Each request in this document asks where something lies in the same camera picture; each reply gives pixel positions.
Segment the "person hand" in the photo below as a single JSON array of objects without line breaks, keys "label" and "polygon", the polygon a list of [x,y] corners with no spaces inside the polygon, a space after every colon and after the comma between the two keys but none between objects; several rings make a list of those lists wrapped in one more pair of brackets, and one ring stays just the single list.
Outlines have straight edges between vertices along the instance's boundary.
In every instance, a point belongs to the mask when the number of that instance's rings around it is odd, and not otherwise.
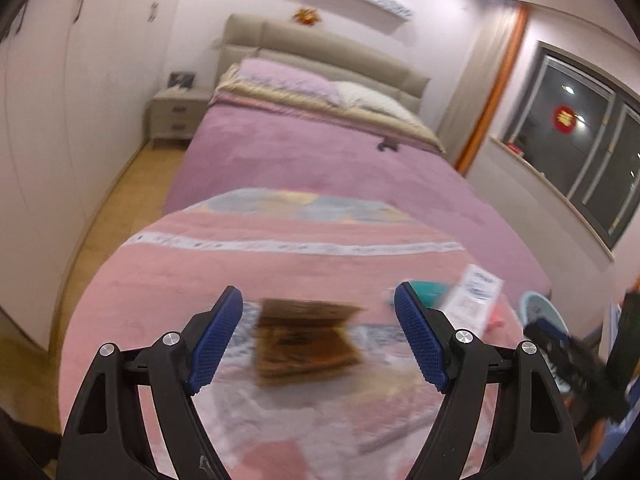
[{"label": "person hand", "polygon": [[599,419],[590,429],[590,433],[585,437],[580,451],[580,460],[582,461],[582,470],[586,471],[590,465],[596,460],[600,448],[605,440],[606,419]]}]

